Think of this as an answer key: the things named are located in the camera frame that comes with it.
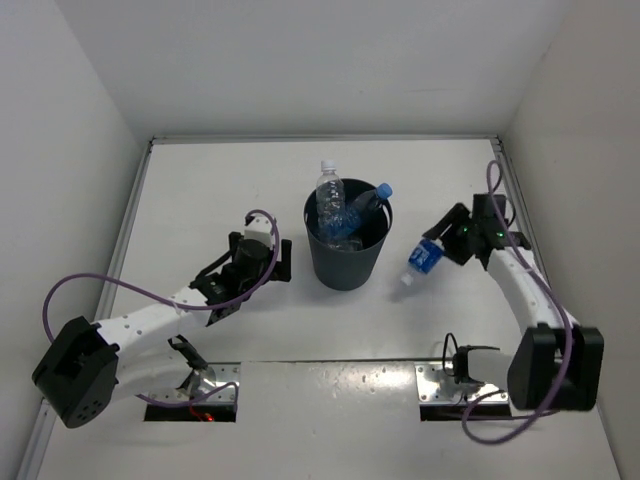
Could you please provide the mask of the white cap blue label bottle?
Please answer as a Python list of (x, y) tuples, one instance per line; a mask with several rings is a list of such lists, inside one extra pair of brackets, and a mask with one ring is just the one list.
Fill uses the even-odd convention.
[(419, 277), (429, 274), (443, 257), (444, 250), (436, 241), (422, 238), (409, 255), (401, 282), (411, 286)]

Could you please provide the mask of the blue cap water bottle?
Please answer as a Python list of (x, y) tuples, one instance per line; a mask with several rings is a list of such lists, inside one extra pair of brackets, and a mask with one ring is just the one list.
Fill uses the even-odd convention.
[(391, 186), (382, 183), (360, 194), (345, 209), (344, 227), (347, 236), (365, 226), (382, 209), (383, 203), (393, 194)]

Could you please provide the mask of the clear unlabelled plastic bottle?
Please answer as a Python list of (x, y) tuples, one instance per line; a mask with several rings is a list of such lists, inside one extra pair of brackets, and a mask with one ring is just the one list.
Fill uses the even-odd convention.
[(316, 182), (316, 209), (321, 239), (328, 244), (346, 240), (346, 202), (344, 184), (332, 160), (321, 161), (321, 175)]

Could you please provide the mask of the clear bottle orange blue label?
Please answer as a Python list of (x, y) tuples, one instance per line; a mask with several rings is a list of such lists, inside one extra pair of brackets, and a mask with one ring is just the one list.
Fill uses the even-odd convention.
[(356, 252), (363, 249), (362, 240), (356, 235), (331, 238), (327, 245), (334, 250), (345, 252)]

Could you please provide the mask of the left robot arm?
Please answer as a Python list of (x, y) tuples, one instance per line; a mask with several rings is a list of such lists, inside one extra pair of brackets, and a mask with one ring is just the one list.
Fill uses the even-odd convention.
[(94, 323), (68, 321), (35, 368), (35, 386), (69, 429), (131, 396), (165, 408), (204, 402), (218, 390), (204, 385), (213, 372), (188, 335), (236, 313), (265, 283), (290, 281), (291, 251), (288, 239), (231, 233), (228, 251), (171, 298)]

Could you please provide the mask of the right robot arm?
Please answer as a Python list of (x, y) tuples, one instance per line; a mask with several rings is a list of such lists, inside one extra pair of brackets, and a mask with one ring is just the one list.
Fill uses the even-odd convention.
[(437, 258), (463, 266), (477, 259), (500, 287), (522, 338), (512, 353), (497, 347), (457, 347), (449, 375), (456, 383), (492, 384), (518, 410), (589, 411), (597, 399), (604, 338), (551, 299), (526, 236), (506, 228), (502, 194), (477, 194), (473, 206), (455, 204), (423, 234)]

